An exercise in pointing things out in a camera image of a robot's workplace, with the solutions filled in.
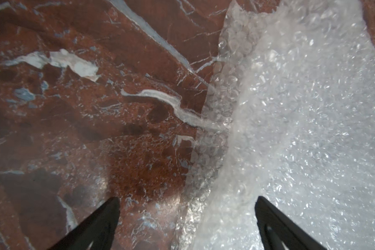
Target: black pointed object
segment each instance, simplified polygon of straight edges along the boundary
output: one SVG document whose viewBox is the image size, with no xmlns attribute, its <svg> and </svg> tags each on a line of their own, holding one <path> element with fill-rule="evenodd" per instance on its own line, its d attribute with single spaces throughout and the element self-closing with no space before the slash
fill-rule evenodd
<svg viewBox="0 0 375 250">
<path fill-rule="evenodd" d="M 48 250 L 110 250 L 120 217 L 120 201 L 111 197 Z"/>
<path fill-rule="evenodd" d="M 326 250 L 266 198 L 259 196 L 255 216 L 265 250 Z"/>
</svg>

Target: stone surface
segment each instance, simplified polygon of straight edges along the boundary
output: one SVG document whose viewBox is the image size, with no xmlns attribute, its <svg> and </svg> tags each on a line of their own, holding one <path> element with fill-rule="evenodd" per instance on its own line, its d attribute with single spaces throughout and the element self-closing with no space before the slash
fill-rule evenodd
<svg viewBox="0 0 375 250">
<path fill-rule="evenodd" d="M 0 0 L 0 249 L 46 249 L 111 196 L 121 201 L 113 249 L 170 248 L 191 164 L 192 144 L 178 136 L 196 129 L 121 89 L 160 90 L 200 113 L 230 0 L 125 2 L 191 69 L 108 1 Z M 375 1 L 364 0 L 364 19 L 375 44 Z M 50 64 L 5 66 L 60 49 L 97 66 L 98 80 Z"/>
</svg>

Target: red marble surface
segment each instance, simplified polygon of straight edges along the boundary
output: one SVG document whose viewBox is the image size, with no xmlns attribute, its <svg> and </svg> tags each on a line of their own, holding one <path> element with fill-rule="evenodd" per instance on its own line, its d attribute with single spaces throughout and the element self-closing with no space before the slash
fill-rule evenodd
<svg viewBox="0 0 375 250">
<path fill-rule="evenodd" d="M 105 0 L 14 0 L 0 10 L 0 249 L 43 250 L 110 196 L 121 201 L 113 249 L 169 249 L 196 129 L 152 98 L 160 90 L 201 112 L 212 57 L 231 0 L 126 0 L 190 63 L 189 71 Z M 241 0 L 271 12 L 277 0 Z M 364 0 L 375 44 L 375 1 Z M 94 63 L 92 82 L 46 65 L 4 62 L 35 51 L 66 49 Z M 46 81 L 47 90 L 41 88 Z M 35 99 L 14 91 L 26 88 Z"/>
</svg>

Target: white mineral patch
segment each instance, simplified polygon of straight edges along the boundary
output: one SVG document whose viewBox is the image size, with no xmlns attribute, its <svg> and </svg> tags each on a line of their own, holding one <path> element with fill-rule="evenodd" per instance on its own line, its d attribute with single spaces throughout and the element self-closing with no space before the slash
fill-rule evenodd
<svg viewBox="0 0 375 250">
<path fill-rule="evenodd" d="M 61 205 L 66 209 L 67 214 L 67 233 L 71 232 L 77 225 L 78 221 L 75 218 L 74 212 L 72 211 L 72 208 L 63 201 L 59 196 L 57 196 L 58 201 L 60 201 Z"/>
<path fill-rule="evenodd" d="M 97 71 L 99 70 L 97 66 L 76 56 L 75 54 L 69 53 L 65 49 L 50 52 L 50 58 L 47 58 L 44 52 L 35 51 L 26 56 L 20 56 L 13 60 L 6 61 L 4 64 L 6 66 L 13 66 L 21 62 L 28 63 L 39 69 L 42 69 L 46 64 L 60 68 L 69 67 L 80 77 L 87 78 L 93 82 L 97 81 L 97 79 L 100 77 L 96 75 Z"/>
<path fill-rule="evenodd" d="M 160 101 L 168 103 L 174 108 L 174 114 L 176 115 L 176 117 L 178 117 L 181 121 L 191 126 L 205 127 L 211 130 L 225 130 L 226 129 L 226 127 L 223 124 L 214 123 L 210 120 L 198 117 L 194 113 L 184 110 L 183 108 L 180 107 L 181 101 L 177 97 L 170 96 L 169 94 L 166 94 L 161 91 L 142 90 L 140 93 L 137 93 L 137 94 L 129 94 L 122 89 L 121 94 L 123 96 L 153 97 L 153 98 L 159 99 Z"/>
</svg>

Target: wrinkled plastic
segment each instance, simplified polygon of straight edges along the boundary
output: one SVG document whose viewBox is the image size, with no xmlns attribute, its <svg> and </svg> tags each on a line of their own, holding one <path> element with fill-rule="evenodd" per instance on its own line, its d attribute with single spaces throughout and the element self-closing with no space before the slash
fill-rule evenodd
<svg viewBox="0 0 375 250">
<path fill-rule="evenodd" d="M 179 249 L 263 249 L 265 196 L 328 249 L 375 249 L 375 49 L 357 0 L 235 2 L 187 177 Z"/>
</svg>

